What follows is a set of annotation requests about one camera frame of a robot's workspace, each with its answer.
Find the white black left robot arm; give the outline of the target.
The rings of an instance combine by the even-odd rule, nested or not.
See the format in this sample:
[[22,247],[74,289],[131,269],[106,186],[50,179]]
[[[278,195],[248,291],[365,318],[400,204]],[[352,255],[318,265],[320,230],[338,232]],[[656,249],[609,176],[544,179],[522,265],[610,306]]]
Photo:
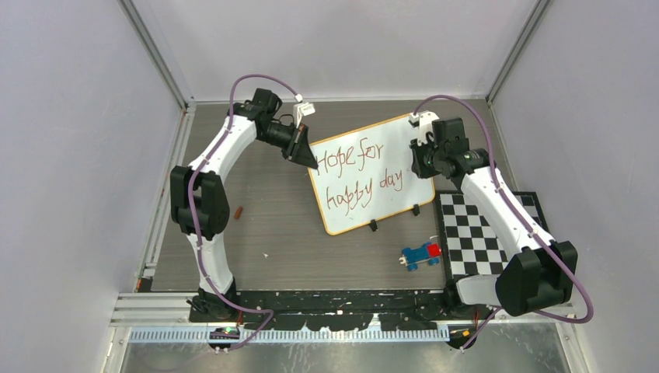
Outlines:
[[200,275],[190,304],[202,316],[227,322],[241,309],[224,242],[231,215],[225,181],[241,154],[254,141],[262,141],[279,148],[289,162],[312,169],[318,166],[309,129],[302,123],[315,107],[301,95],[295,100],[291,124],[275,117],[282,101],[270,90],[257,89],[252,99],[233,103],[205,150],[188,166],[176,166],[169,174],[171,217],[194,248]]

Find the brown marker cap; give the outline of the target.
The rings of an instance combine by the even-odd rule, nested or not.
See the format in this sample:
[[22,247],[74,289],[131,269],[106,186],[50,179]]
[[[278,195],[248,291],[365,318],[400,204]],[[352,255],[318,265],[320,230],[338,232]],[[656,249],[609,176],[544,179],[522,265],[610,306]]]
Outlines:
[[243,206],[239,206],[234,213],[234,219],[235,220],[240,219],[242,212],[243,212]]

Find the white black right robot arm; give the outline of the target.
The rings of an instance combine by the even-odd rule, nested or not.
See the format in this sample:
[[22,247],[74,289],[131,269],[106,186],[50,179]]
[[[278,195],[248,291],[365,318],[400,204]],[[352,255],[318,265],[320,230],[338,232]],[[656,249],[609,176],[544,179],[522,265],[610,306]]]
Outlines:
[[421,179],[442,175],[476,205],[505,250],[501,274],[477,274],[447,284],[444,309],[465,318],[475,305],[501,307],[512,316],[567,303],[577,250],[558,242],[514,197],[484,148],[470,148],[459,117],[441,120],[425,111],[410,114],[417,137],[410,141],[412,172]]

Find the yellow framed whiteboard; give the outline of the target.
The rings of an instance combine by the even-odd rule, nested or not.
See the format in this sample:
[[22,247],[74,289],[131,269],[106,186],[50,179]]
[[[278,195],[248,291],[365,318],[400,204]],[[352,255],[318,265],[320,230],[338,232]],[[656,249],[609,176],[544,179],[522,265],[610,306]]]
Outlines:
[[435,197],[434,181],[411,170],[417,129],[403,114],[312,143],[317,169],[309,170],[327,234],[369,225]]

